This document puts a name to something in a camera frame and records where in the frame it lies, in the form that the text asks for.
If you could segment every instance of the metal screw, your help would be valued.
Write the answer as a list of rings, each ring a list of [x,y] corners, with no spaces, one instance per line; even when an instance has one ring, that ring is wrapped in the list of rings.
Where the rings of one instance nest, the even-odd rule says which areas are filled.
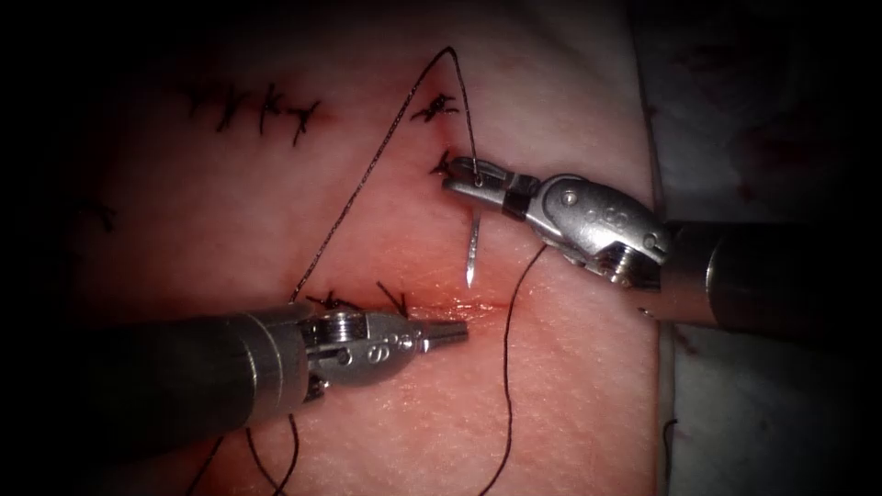
[[[576,204],[577,201],[579,201],[579,195],[576,195],[575,191],[568,189],[567,191],[563,192],[563,197],[561,198],[561,200],[563,200],[563,204],[567,207],[572,207]]]
[[[352,356],[349,354],[349,350],[342,349],[337,352],[337,361],[340,362],[340,365],[349,365],[352,363]]]

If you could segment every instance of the surgical needle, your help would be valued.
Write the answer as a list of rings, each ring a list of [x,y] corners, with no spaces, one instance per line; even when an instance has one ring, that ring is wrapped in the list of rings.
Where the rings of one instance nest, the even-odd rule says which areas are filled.
[[[471,288],[471,282],[475,278],[475,257],[478,256],[478,229],[481,226],[481,211],[472,210],[471,236],[469,237],[469,252],[466,255],[466,285]]]

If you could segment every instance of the black suture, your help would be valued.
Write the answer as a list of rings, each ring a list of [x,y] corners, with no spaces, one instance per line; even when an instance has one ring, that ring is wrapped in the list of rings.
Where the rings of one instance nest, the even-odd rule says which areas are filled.
[[[211,447],[209,456],[205,458],[204,462],[202,462],[202,467],[199,468],[199,472],[196,473],[193,481],[190,482],[190,486],[187,488],[187,492],[184,493],[184,496],[191,496],[193,494],[193,491],[196,490],[196,486],[199,484],[199,481],[202,480],[202,476],[205,475],[205,471],[209,469],[209,465],[211,465],[211,460],[214,459],[214,456],[218,454],[218,450],[221,449],[221,443],[223,443],[223,436],[219,437],[218,440],[214,442],[214,446]]]
[[[223,118],[220,120],[218,127],[215,129],[217,132],[221,132],[230,127],[230,122],[232,121],[232,115],[236,113],[236,108],[239,107],[239,104],[245,100],[245,97],[248,96],[249,92],[243,91],[241,93],[236,93],[236,87],[234,85],[230,85],[230,89],[227,91],[227,103],[223,108]]]
[[[420,84],[423,82],[423,79],[425,79],[428,72],[437,64],[437,62],[441,59],[441,57],[443,57],[446,54],[450,55],[451,59],[453,60],[454,67],[456,68],[457,79],[459,82],[459,91],[462,94],[463,107],[465,108],[465,113],[466,113],[466,127],[469,130],[469,145],[471,147],[471,158],[472,158],[472,163],[473,163],[473,167],[475,170],[475,174],[477,175],[477,172],[478,172],[478,153],[475,148],[474,131],[471,127],[471,112],[469,110],[469,97],[466,93],[465,82],[462,79],[462,71],[459,68],[459,59],[458,59],[457,53],[453,49],[453,47],[447,46],[435,55],[435,57],[425,66],[423,71],[420,73],[419,77],[417,77],[416,83],[414,83],[413,87],[411,88],[411,91],[404,98],[404,103],[401,105],[401,109],[399,110],[398,114],[395,116],[395,119],[392,121],[392,124],[391,124],[389,130],[387,131],[386,136],[383,138],[382,143],[380,144],[379,148],[377,149],[377,152],[374,154],[374,157],[371,159],[370,163],[368,164],[367,170],[362,175],[362,178],[359,181],[358,185],[356,186],[355,191],[349,197],[348,201],[344,205],[343,210],[341,211],[340,215],[337,217],[337,220],[334,222],[334,225],[331,226],[331,229],[328,231],[328,234],[325,236],[325,239],[322,242],[322,244],[319,246],[319,249],[316,251],[316,254],[312,257],[312,261],[310,262],[309,267],[306,269],[306,272],[303,274],[303,277],[300,279],[300,282],[297,284],[297,286],[294,288],[294,291],[291,293],[289,301],[293,302],[297,298],[297,296],[300,294],[300,291],[303,289],[303,286],[306,284],[307,280],[309,280],[310,276],[312,275],[312,271],[315,270],[316,265],[319,263],[319,260],[322,258],[322,254],[324,253],[325,248],[327,248],[328,243],[331,242],[331,239],[333,238],[334,233],[340,227],[340,224],[343,222],[343,219],[346,217],[346,215],[349,213],[349,210],[352,208],[353,204],[355,203],[356,197],[361,192],[361,189],[365,186],[365,183],[367,182],[370,175],[373,173],[374,167],[377,165],[377,162],[379,161],[380,156],[382,156],[383,151],[386,149],[386,146],[389,144],[389,141],[391,140],[392,134],[395,132],[396,128],[398,128],[398,125],[401,123],[401,118],[404,116],[404,112],[407,110],[407,107],[410,105],[411,100],[413,100],[413,95],[416,93],[416,90],[419,88]],[[314,110],[315,107],[318,106],[318,104],[319,104],[319,102],[314,103],[312,105],[311,110]],[[218,126],[218,132],[220,132],[221,126],[224,124],[225,121],[227,123],[227,126],[229,126],[229,119],[227,118],[227,114],[228,114],[228,112],[226,112],[226,109],[225,109],[225,112],[224,112],[225,119],[222,120],[220,125]],[[298,127],[298,133],[294,137],[295,144],[297,143],[297,137],[300,135],[300,131],[301,130],[305,131],[305,124],[306,124],[305,119],[302,119],[300,126]],[[296,432],[297,427],[296,427],[296,424],[294,423],[293,416],[290,416],[289,419],[291,421],[292,428],[295,429],[295,432]],[[216,444],[216,448],[220,447],[222,440],[223,440],[223,438],[220,438],[218,440],[218,443]],[[295,446],[297,448],[299,448],[299,446],[300,446],[299,438],[297,439]],[[206,460],[205,464],[203,465],[203,468],[199,471],[196,479],[191,484],[192,488],[196,487],[198,480],[201,478],[202,473],[205,471],[205,469],[208,468],[208,465],[211,463],[211,460],[214,458],[214,453],[216,451],[217,451],[217,449],[212,451],[211,455]],[[292,464],[291,471],[293,471],[293,467],[294,467],[294,465],[296,465],[296,454],[297,454],[297,449],[295,449],[295,460],[294,460],[295,463]]]
[[[264,104],[260,107],[260,135],[264,135],[264,117],[266,116],[266,112],[271,112],[274,116],[280,115],[282,113],[281,110],[278,109],[278,100],[285,96],[284,93],[276,93],[276,84],[270,83],[269,87],[266,89],[266,96],[264,97]]]
[[[251,427],[245,427],[245,439],[248,440],[248,451],[251,452],[251,458],[254,460],[254,464],[257,465],[257,469],[260,470],[261,475],[264,476],[269,485],[273,487],[274,494],[278,494],[279,487],[276,484],[276,481],[273,479],[273,476],[269,475],[269,472],[266,471],[266,467],[264,467],[264,462],[260,461],[260,456],[257,454],[257,449],[254,448],[254,438],[251,436]],[[285,492],[280,493],[282,496],[287,496]]]
[[[328,297],[325,299],[318,299],[315,297],[306,297],[306,299],[313,303],[318,303],[319,305],[322,305],[325,310],[336,310],[340,307],[346,307],[355,311],[363,310],[361,307],[357,306],[354,303],[350,303],[344,299],[334,298],[333,291],[328,291]]]
[[[438,161],[438,165],[432,168],[429,171],[429,175],[432,174],[443,174],[447,177],[451,177],[453,174],[450,172],[450,163],[447,162],[447,156],[450,154],[450,150],[444,150],[444,153],[441,154],[441,160]]]
[[[254,448],[254,439],[251,436],[251,429],[247,427],[245,428],[245,437],[248,439],[248,449],[251,451],[251,457],[254,459],[260,473],[264,475],[264,479],[266,479],[266,481],[273,487],[273,496],[286,496],[285,486],[288,485],[288,481],[291,479],[291,474],[294,473],[294,467],[297,466],[297,456],[300,453],[300,436],[297,432],[297,424],[294,422],[293,413],[288,414],[288,423],[291,425],[291,434],[294,436],[294,454],[291,456],[291,462],[288,464],[288,471],[285,472],[285,477],[282,478],[282,481],[278,484],[276,484],[276,481],[269,475],[263,462],[260,461],[260,456]]]
[[[508,316],[505,318],[505,336],[503,338],[503,386],[505,389],[505,404],[508,408],[508,435],[505,438],[505,452],[503,453],[503,459],[499,463],[499,468],[496,469],[496,473],[493,474],[493,478],[490,479],[490,482],[486,487],[480,492],[480,495],[483,496],[487,494],[487,491],[493,487],[493,484],[496,483],[496,480],[499,478],[500,474],[503,473],[503,469],[505,468],[505,464],[508,463],[508,456],[512,453],[512,424],[514,417],[512,415],[512,394],[509,390],[508,386],[508,335],[512,330],[512,310],[515,308],[515,298],[517,298],[517,291],[521,287],[521,283],[524,282],[524,278],[526,274],[533,267],[533,264],[536,263],[539,256],[542,255],[542,252],[548,248],[548,245],[542,246],[539,248],[539,251],[536,255],[533,256],[533,259],[530,260],[530,263],[526,265],[526,269],[524,269],[524,273],[521,274],[521,278],[517,280],[517,284],[514,285],[514,293],[512,293],[512,300],[508,304]]]
[[[424,108],[423,110],[420,110],[419,112],[413,114],[411,116],[411,120],[414,120],[415,118],[418,118],[420,116],[425,116],[425,119],[423,119],[423,122],[428,122],[428,121],[432,120],[432,118],[435,115],[437,115],[439,113],[458,114],[459,113],[458,108],[445,107],[447,102],[450,100],[456,100],[456,98],[454,98],[453,96],[438,94],[438,96],[436,96],[435,99],[432,100],[432,102],[429,104],[429,108]]]
[[[306,121],[310,119],[312,112],[315,112],[315,108],[321,102],[321,100],[316,101],[308,110],[300,110],[299,108],[289,108],[286,110],[287,114],[297,116],[300,119],[300,123],[297,125],[297,132],[294,133],[294,142],[291,146],[297,146],[297,138],[300,137],[301,133],[306,134]]]
[[[288,471],[285,472],[285,477],[278,484],[278,490],[273,493],[273,496],[284,494],[281,491],[285,489],[286,485],[288,485],[288,480],[291,479],[291,474],[294,473],[294,467],[297,466],[297,456],[300,454],[300,435],[297,433],[297,423],[294,422],[293,413],[288,414],[288,422],[291,424],[291,433],[294,434],[294,454],[291,455],[291,463],[288,465]]]
[[[389,301],[392,302],[392,305],[395,306],[395,310],[397,310],[402,317],[404,317],[405,319],[410,319],[407,314],[407,302],[404,300],[404,293],[401,293],[401,303],[399,303],[398,300],[392,296],[389,290],[386,289],[385,286],[383,286],[383,283],[377,281],[377,287],[379,287],[379,289],[386,295],[386,298],[388,298]]]
[[[386,149],[386,145],[389,144],[389,141],[392,138],[392,133],[395,132],[395,129],[398,128],[398,125],[401,123],[401,118],[404,117],[404,112],[407,111],[407,107],[411,104],[411,100],[413,100],[413,95],[416,94],[417,88],[420,87],[420,84],[425,79],[425,76],[435,67],[435,64],[443,57],[444,55],[449,54],[453,59],[453,64],[457,70],[457,79],[459,80],[459,91],[462,94],[462,103],[463,107],[466,111],[466,126],[469,129],[469,144],[471,145],[471,157],[472,162],[474,163],[475,170],[477,171],[477,162],[478,162],[478,153],[475,150],[475,135],[471,128],[471,114],[469,112],[469,97],[466,95],[466,84],[462,80],[462,72],[459,70],[459,59],[457,56],[457,52],[453,49],[453,47],[445,47],[441,50],[435,57],[429,61],[429,63],[423,69],[423,72],[420,73],[419,77],[416,78],[416,83],[413,84],[411,91],[404,98],[404,103],[401,105],[401,109],[398,111],[398,115],[395,116],[395,119],[392,120],[392,124],[389,127],[389,130],[386,132],[386,136],[383,138],[383,142],[380,144],[377,152],[374,154],[374,158],[371,159],[370,163],[367,165],[367,170],[364,175],[361,177],[361,181],[358,182],[355,191],[352,193],[352,196],[349,197],[349,200],[346,202],[343,207],[343,211],[340,212],[340,215],[337,217],[337,220],[334,222],[334,225],[331,226],[331,229],[328,231],[327,236],[325,236],[324,241],[319,246],[318,251],[312,257],[312,261],[310,262],[309,267],[307,267],[306,272],[303,274],[303,277],[300,279],[300,282],[294,288],[294,291],[291,293],[291,298],[289,301],[294,301],[300,293],[300,290],[303,289],[303,285],[306,284],[306,281],[312,275],[312,271],[315,270],[315,266],[319,263],[319,259],[322,258],[322,254],[324,253],[325,248],[327,248],[328,243],[331,242],[331,238],[333,238],[334,233],[340,227],[340,224],[343,223],[343,219],[349,213],[349,209],[352,208],[353,203],[356,201],[356,197],[361,192],[361,189],[365,187],[365,183],[368,181],[371,173],[374,171],[374,167],[377,166],[377,162],[379,161],[379,157],[383,154],[383,151]]]
[[[677,419],[671,419],[664,423],[661,429],[661,441],[664,443],[664,479],[671,480],[671,443],[668,441],[668,433],[677,424]]]

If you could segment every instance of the skin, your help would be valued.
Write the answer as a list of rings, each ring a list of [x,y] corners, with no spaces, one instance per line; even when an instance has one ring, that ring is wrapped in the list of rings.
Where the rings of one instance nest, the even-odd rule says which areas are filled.
[[[78,218],[82,257],[70,317],[108,325],[284,303],[382,141],[424,65],[457,50],[480,158],[539,177],[575,173],[650,204],[647,137],[634,54],[618,6],[434,5],[275,13],[260,29],[143,68],[91,119],[112,152],[78,163],[118,212],[116,230]],[[475,494],[505,446],[503,330],[517,278],[541,242],[485,214],[477,275],[464,277],[470,211],[428,175],[444,150],[469,154],[465,112],[445,58],[418,90],[374,174],[301,293],[469,323],[466,344],[419,356],[367,389],[329,389],[298,411],[300,459],[288,495]],[[175,88],[216,77],[249,90],[224,132],[223,92],[187,118]],[[298,121],[266,116],[322,103],[296,148]],[[439,94],[431,122],[410,121]],[[97,151],[101,142],[91,143]],[[514,306],[514,444],[491,494],[650,494],[656,454],[657,335],[616,288],[546,250]],[[293,447],[287,419],[254,427],[279,480]],[[121,468],[107,493],[183,494],[213,440]],[[227,437],[197,494],[271,494],[243,432]]]

